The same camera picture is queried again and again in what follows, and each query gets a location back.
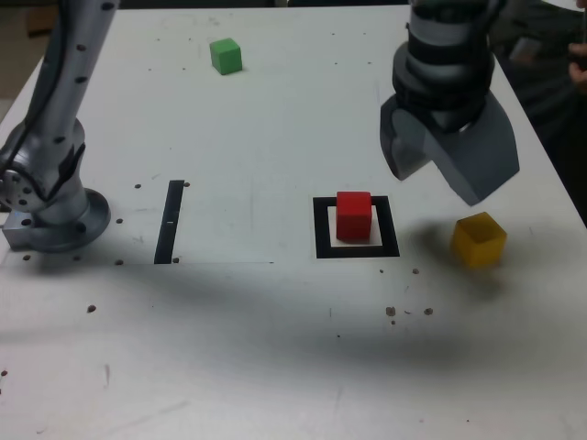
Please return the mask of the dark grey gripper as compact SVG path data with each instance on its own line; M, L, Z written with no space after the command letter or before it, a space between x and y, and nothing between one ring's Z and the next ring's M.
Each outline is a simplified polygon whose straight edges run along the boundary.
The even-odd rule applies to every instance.
M448 134L433 129L427 133L430 117ZM380 143L396 179L406 180L432 160L468 205L485 200L520 170L513 127L492 93L485 104L430 114L395 93L381 106Z

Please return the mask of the person's hand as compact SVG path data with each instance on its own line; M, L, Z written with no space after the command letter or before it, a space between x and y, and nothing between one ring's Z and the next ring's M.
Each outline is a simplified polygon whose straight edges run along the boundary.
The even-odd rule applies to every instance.
M572 43L569 45L571 56L569 75L573 84L582 93L586 94L587 71L586 71L586 44Z

